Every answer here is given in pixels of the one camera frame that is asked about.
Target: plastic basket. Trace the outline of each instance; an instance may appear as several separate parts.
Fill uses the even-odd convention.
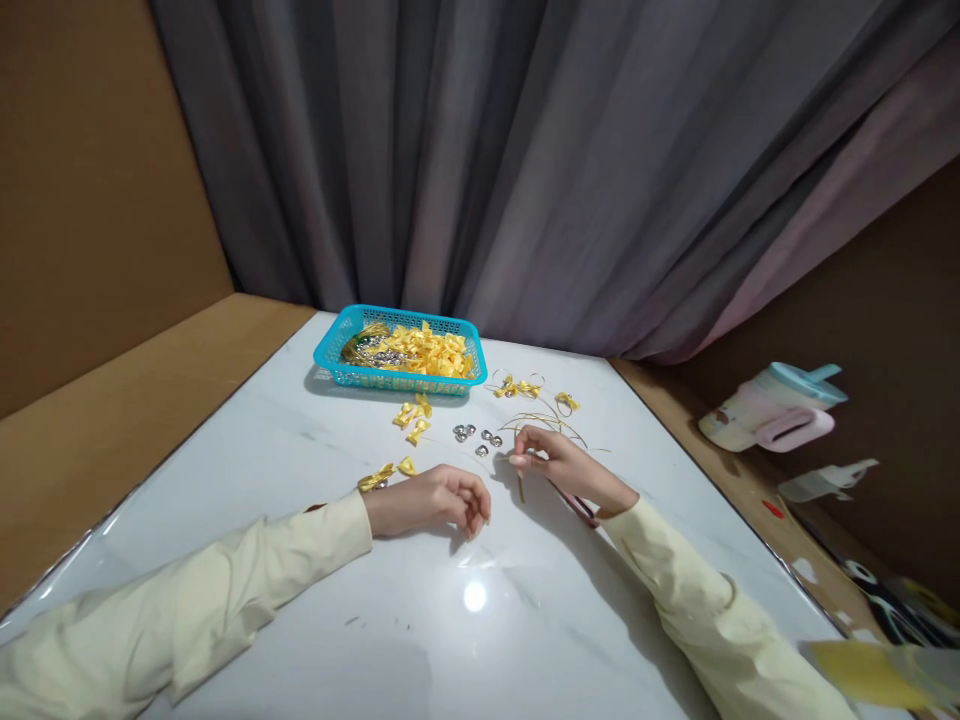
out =
[[[340,351],[347,340],[373,322],[382,322],[391,330],[397,325],[420,327],[423,321],[430,323],[435,333],[463,335],[467,339],[467,355],[473,358],[473,377],[445,378],[437,375],[379,370],[377,368],[356,367],[340,362]],[[466,320],[426,315],[424,313],[393,310],[375,305],[348,305],[334,320],[333,325],[323,336],[323,340],[313,351],[313,361],[328,370],[338,385],[348,385],[382,390],[406,390],[442,395],[466,395],[470,388],[487,379],[487,363],[480,349],[480,333],[476,326]]]

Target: cuff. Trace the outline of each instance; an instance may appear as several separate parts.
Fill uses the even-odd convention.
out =
[[[317,548],[332,548],[332,565],[342,567],[373,549],[373,533],[367,506],[359,490],[352,490],[336,502],[315,512],[302,513],[294,521],[313,536]]]

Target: person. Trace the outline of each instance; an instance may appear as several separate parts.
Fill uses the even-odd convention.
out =
[[[722,717],[854,717],[760,607],[569,438],[527,426],[510,462],[599,506],[601,525],[650,589],[665,631]],[[0,647],[0,716],[133,717],[164,690],[176,703],[248,648],[280,607],[369,552],[373,537],[454,523],[472,539],[490,519],[482,480],[440,465],[283,520],[260,520],[34,619]]]

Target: light yellow shirt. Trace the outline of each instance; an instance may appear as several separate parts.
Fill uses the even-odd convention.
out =
[[[766,613],[650,506],[640,501],[603,527],[724,718],[854,717]],[[371,546],[353,492],[83,595],[0,647],[0,717],[133,717],[164,689],[176,703],[250,647],[278,608]]]

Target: marble tabletop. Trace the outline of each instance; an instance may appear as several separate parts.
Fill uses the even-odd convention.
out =
[[[521,502],[512,467],[495,452],[474,454],[480,430],[536,411],[533,401],[479,387],[467,398],[431,396],[433,426],[414,448],[391,424],[408,393],[343,388],[312,364],[333,318],[318,313],[291,337],[8,616],[0,642],[79,592],[127,581],[258,516],[339,497],[410,455],[421,470],[448,463],[480,474],[490,526],[470,543],[452,530],[375,541],[179,706],[161,697],[143,717],[715,717],[603,533],[534,477]],[[545,394],[581,402],[570,422],[590,447],[610,451],[596,457],[790,640],[840,637],[605,360],[497,341],[483,350],[491,372],[540,373]],[[458,444],[453,427],[468,423],[478,433]],[[500,434],[506,450],[512,433]]]

